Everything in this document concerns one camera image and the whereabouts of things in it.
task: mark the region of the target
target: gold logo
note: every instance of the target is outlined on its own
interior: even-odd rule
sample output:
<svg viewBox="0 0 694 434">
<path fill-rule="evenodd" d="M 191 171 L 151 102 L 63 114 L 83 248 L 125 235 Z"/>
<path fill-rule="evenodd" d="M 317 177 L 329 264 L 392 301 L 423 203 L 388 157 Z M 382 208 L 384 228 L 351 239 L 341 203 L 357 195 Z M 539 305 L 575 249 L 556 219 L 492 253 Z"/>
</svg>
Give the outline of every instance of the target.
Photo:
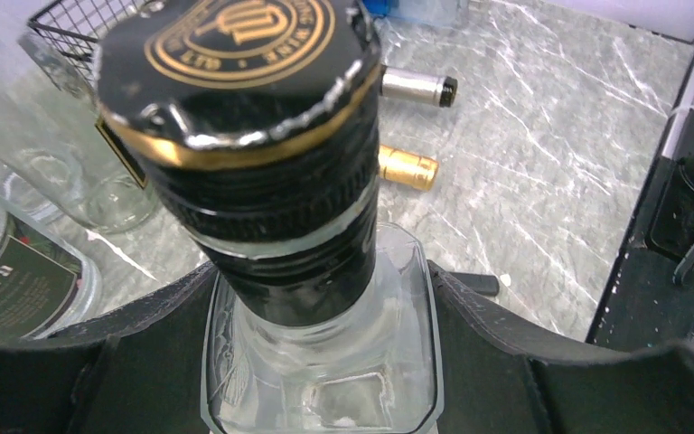
<svg viewBox="0 0 694 434">
<path fill-rule="evenodd" d="M 328 0 L 200 0 L 145 43 L 163 75 L 212 89 L 281 80 L 315 60 L 333 36 Z"/>
</svg>

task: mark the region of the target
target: gold rim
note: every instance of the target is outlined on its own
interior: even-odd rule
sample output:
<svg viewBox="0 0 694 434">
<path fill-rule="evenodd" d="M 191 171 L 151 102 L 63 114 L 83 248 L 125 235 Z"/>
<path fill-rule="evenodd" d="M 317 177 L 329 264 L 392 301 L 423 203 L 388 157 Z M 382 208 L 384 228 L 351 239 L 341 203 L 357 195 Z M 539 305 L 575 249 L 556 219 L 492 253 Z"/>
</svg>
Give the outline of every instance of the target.
<svg viewBox="0 0 694 434">
<path fill-rule="evenodd" d="M 112 112 L 102 104 L 99 105 L 99 108 L 110 128 L 124 140 L 127 146 L 133 147 L 137 152 L 159 165 L 205 171 L 256 167 L 303 154 L 307 150 L 323 143 L 360 106 L 371 85 L 379 77 L 379 72 L 379 67 L 374 68 L 365 82 L 352 93 L 352 98 L 347 106 L 339 110 L 336 115 L 323 125 L 274 146 L 250 150 L 213 149 L 211 151 L 196 151 L 181 146 L 173 140 L 148 136 L 117 122 Z"/>
</svg>

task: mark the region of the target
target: wire basket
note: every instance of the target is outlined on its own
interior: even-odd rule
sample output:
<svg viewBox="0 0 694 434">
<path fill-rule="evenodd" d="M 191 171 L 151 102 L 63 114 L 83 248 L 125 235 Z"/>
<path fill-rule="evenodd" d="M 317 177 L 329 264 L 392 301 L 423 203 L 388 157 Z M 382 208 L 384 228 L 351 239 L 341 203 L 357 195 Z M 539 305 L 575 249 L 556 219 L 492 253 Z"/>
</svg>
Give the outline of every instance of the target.
<svg viewBox="0 0 694 434">
<path fill-rule="evenodd" d="M 65 56 L 91 83 L 91 56 L 99 38 L 146 0 L 54 0 L 28 20 L 28 27 Z"/>
</svg>

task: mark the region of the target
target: black cork top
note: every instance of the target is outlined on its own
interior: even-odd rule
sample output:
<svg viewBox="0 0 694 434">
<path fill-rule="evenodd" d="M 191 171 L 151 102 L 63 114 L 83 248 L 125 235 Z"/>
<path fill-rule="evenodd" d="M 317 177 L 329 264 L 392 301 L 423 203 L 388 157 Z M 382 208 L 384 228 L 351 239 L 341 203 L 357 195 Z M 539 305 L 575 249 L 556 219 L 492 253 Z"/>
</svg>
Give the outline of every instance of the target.
<svg viewBox="0 0 694 434">
<path fill-rule="evenodd" d="M 174 150 L 137 133 L 200 152 L 273 146 L 350 103 L 373 73 L 374 38 L 352 0 L 150 2 L 100 42 L 98 99 L 129 145 L 191 165 L 151 155 Z"/>
</svg>

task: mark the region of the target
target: bottle label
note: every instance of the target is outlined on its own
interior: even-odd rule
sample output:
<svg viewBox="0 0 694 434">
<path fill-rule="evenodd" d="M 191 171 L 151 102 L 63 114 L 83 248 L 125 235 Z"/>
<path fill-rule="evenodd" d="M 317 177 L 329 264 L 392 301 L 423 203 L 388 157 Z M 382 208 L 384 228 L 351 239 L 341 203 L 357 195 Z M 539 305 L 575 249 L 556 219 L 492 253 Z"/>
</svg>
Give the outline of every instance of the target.
<svg viewBox="0 0 694 434">
<path fill-rule="evenodd" d="M 60 245 L 7 214 L 0 240 L 0 341 L 53 324 L 79 290 L 81 267 Z"/>
<path fill-rule="evenodd" d="M 139 185 L 140 188 L 145 188 L 147 186 L 147 176 L 145 175 L 145 171 L 142 170 L 142 167 L 128 151 L 123 140 L 121 140 L 121 138 L 118 137 L 118 135 L 113 132 L 110 127 L 108 127 L 108 124 L 105 123 L 105 120 L 103 120 L 101 116 L 97 119 L 97 124 L 95 124 L 95 127 L 97 127 L 97 131 L 99 131 L 100 135 L 102 135 L 102 138 L 108 142 L 110 149 L 112 149 L 118 159 L 121 160 L 121 163 L 127 169 L 132 178 L 134 178 L 137 185 Z"/>
<path fill-rule="evenodd" d="M 147 61 L 172 80 L 208 89 L 282 80 L 317 59 L 336 28 L 329 0 L 199 0 L 173 17 L 147 39 Z"/>
</svg>

